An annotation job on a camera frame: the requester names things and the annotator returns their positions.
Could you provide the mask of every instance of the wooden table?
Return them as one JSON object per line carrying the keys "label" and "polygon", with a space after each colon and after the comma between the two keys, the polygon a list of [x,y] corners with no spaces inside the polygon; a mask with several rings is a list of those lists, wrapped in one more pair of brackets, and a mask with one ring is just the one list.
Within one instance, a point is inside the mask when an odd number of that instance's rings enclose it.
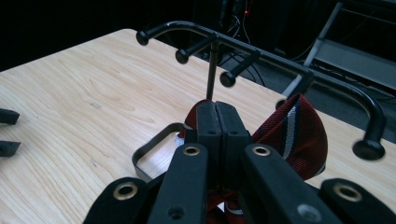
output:
{"label": "wooden table", "polygon": [[[0,222],[81,223],[109,183],[135,176],[134,151],[205,98],[207,62],[179,64],[172,47],[142,47],[134,35],[121,30],[0,74],[0,107],[21,114],[1,127],[2,140],[21,146],[0,158]],[[214,91],[251,133],[282,98],[243,78],[231,89],[217,80]],[[396,211],[396,146],[383,140],[386,158],[362,161],[351,147],[363,131],[319,115],[330,152],[326,171],[308,182],[349,179]]]}

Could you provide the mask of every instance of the black metal frame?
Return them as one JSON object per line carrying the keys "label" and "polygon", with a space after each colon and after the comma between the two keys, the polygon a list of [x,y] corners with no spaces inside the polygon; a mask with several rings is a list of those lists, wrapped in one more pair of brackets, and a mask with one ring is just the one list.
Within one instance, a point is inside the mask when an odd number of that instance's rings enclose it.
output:
{"label": "black metal frame", "polygon": [[[224,86],[256,60],[261,59],[303,78],[290,92],[304,93],[318,83],[348,95],[367,111],[370,122],[363,140],[355,144],[356,155],[377,160],[385,154],[379,141],[385,116],[376,100],[344,82],[313,73],[261,49],[187,21],[173,21],[136,35],[147,45],[150,38],[173,30],[193,31],[206,38],[176,53],[180,63],[211,45],[206,98],[211,100],[220,44],[250,54],[244,63],[220,76]],[[271,147],[253,144],[236,109],[223,102],[207,101],[197,106],[197,130],[187,130],[185,144],[178,147],[166,173],[152,179],[137,166],[139,159],[170,133],[173,123],[133,155],[138,178],[125,177],[111,183],[97,198],[84,223],[204,223],[209,189],[232,190],[248,223],[392,223],[395,214],[359,185],[331,179],[315,189],[305,182]]]}
{"label": "black metal frame", "polygon": [[220,82],[224,86],[231,87],[235,83],[235,79],[244,69],[256,60],[260,59],[303,77],[289,95],[286,96],[287,98],[290,98],[298,92],[305,93],[313,84],[329,87],[332,90],[340,94],[344,94],[358,102],[368,114],[369,122],[366,128],[366,133],[363,136],[363,139],[354,145],[353,152],[358,157],[365,160],[378,160],[385,155],[385,149],[381,146],[380,140],[385,129],[386,117],[377,100],[370,97],[364,91],[336,78],[324,76],[300,64],[293,63],[275,54],[255,48],[227,35],[223,35],[189,21],[172,21],[159,25],[148,31],[140,31],[136,34],[136,39],[139,44],[146,46],[151,38],[155,38],[159,35],[175,30],[194,32],[206,37],[194,46],[187,49],[179,49],[176,52],[176,59],[180,63],[186,63],[191,55],[209,45],[211,46],[206,99],[212,99],[213,97],[219,45],[224,44],[233,49],[238,49],[250,54],[250,57],[248,57],[241,65],[238,65],[232,71],[221,74]]}

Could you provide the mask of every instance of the round hole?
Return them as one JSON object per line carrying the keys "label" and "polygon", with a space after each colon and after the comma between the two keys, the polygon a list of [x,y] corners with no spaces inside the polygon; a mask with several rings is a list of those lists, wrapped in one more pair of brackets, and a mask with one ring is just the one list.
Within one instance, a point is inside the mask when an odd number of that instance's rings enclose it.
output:
{"label": "round hole", "polygon": [[341,198],[350,202],[359,202],[362,198],[361,194],[348,185],[337,184],[333,187],[334,192]]}
{"label": "round hole", "polygon": [[168,216],[172,220],[182,219],[184,217],[184,208],[179,205],[173,206],[168,210]]}
{"label": "round hole", "polygon": [[137,193],[137,186],[133,182],[120,183],[113,191],[113,197],[124,201],[133,198]]}
{"label": "round hole", "polygon": [[320,222],[322,220],[321,214],[315,207],[302,203],[297,207],[298,214],[309,222]]}
{"label": "round hole", "polygon": [[186,147],[183,150],[183,153],[188,156],[196,156],[199,154],[199,148],[197,147]]}
{"label": "round hole", "polygon": [[271,151],[265,147],[254,147],[253,152],[259,156],[268,156],[271,153]]}

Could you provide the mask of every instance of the metal grommet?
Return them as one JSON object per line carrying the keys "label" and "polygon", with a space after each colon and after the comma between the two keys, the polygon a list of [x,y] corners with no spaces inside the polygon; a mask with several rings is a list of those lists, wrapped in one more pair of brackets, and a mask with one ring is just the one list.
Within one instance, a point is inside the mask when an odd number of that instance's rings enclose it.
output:
{"label": "metal grommet", "polygon": [[119,201],[133,198],[137,193],[137,185],[133,182],[120,183],[113,191],[113,197]]}
{"label": "metal grommet", "polygon": [[183,149],[183,153],[187,156],[196,156],[200,152],[198,147],[186,147]]}
{"label": "metal grommet", "polygon": [[308,222],[321,222],[322,215],[314,206],[302,203],[298,205],[297,211],[300,216]]}
{"label": "metal grommet", "polygon": [[254,147],[253,152],[258,156],[268,156],[271,154],[271,151],[266,147]]}
{"label": "metal grommet", "polygon": [[361,194],[348,185],[336,184],[332,189],[338,196],[350,202],[357,203],[362,199]]}

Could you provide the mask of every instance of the red and black cloth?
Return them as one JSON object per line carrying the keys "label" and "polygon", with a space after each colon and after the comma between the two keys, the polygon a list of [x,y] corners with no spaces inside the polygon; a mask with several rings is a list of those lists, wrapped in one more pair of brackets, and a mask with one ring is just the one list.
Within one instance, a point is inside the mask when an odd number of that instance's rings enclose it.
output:
{"label": "red and black cloth", "polygon": [[[196,107],[185,120],[186,129],[196,129]],[[327,135],[314,107],[302,94],[289,98],[252,135],[255,143],[273,147],[303,179],[320,174],[327,158]],[[224,212],[218,208],[224,203]],[[206,224],[246,223],[236,192],[208,193]]]}

